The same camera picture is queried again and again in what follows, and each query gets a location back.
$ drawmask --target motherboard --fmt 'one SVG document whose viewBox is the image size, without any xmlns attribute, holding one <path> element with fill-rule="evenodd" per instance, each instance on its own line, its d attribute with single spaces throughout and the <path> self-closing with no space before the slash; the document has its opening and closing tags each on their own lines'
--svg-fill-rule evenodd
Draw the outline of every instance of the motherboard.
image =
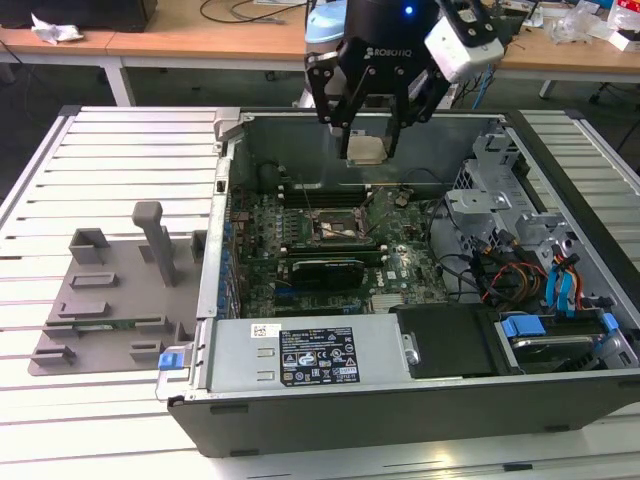
<svg viewBox="0 0 640 480">
<path fill-rule="evenodd" d="M 233 189 L 240 316 L 387 313 L 446 301 L 425 241 L 430 204 L 390 187 L 346 198 Z"/>
</svg>

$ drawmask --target barcode sticker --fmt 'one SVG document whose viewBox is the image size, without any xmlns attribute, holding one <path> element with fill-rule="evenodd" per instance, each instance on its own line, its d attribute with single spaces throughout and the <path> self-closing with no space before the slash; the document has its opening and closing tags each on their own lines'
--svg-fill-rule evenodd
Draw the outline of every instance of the barcode sticker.
<svg viewBox="0 0 640 480">
<path fill-rule="evenodd" d="M 252 323 L 251 338 L 277 338 L 281 328 L 280 323 Z"/>
</svg>

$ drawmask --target blue latch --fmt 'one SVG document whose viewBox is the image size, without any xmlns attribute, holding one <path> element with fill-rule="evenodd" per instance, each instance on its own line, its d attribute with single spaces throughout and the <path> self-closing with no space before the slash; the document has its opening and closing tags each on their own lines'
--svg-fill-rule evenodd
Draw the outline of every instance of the blue latch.
<svg viewBox="0 0 640 480">
<path fill-rule="evenodd" d="M 611 313 L 605 313 L 602 315 L 602 323 L 604 324 L 604 328 L 607 329 L 607 333 L 618 329 L 618 321 Z"/>
<path fill-rule="evenodd" d="M 558 293 L 558 311 L 566 313 L 567 317 L 574 317 L 576 314 L 575 306 L 569 303 L 569 296 L 573 295 L 574 288 L 573 278 L 571 275 L 564 273 L 560 283 L 560 292 Z"/>
<path fill-rule="evenodd" d="M 537 315 L 511 315 L 501 323 L 507 338 L 545 335 L 547 333 Z"/>
<path fill-rule="evenodd" d="M 180 370 L 184 366 L 184 353 L 165 352 L 158 359 L 158 370 Z"/>
</svg>

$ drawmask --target blue tab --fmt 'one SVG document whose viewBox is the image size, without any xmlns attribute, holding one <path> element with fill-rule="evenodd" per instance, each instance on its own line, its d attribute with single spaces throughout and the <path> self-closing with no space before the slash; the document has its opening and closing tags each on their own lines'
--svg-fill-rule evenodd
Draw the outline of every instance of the blue tab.
<svg viewBox="0 0 640 480">
<path fill-rule="evenodd" d="M 547 333 L 537 315 L 511 315 L 502 321 L 502 328 L 507 338 L 529 337 Z"/>
<path fill-rule="evenodd" d="M 166 352 L 158 359 L 158 370 L 180 370 L 184 366 L 184 354 Z"/>
<path fill-rule="evenodd" d="M 502 329 L 504 330 L 504 334 L 507 338 L 513 338 L 518 336 L 518 331 L 516 330 L 516 326 L 513 324 L 513 321 L 510 318 L 503 320 Z"/>
<path fill-rule="evenodd" d="M 605 313 L 602 315 L 602 323 L 604 323 L 604 328 L 607 329 L 607 333 L 618 329 L 618 321 L 611 313 Z"/>
</svg>

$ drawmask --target robotiq logo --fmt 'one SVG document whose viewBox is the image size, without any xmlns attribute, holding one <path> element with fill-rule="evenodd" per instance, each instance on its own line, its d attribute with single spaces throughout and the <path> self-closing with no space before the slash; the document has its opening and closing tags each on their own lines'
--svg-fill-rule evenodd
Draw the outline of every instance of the robotiq logo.
<svg viewBox="0 0 640 480">
<path fill-rule="evenodd" d="M 367 53 L 364 56 L 365 60 L 369 60 L 371 57 L 406 57 L 409 58 L 413 55 L 412 50 L 392 50 L 389 48 L 373 48 L 368 47 Z"/>
</svg>

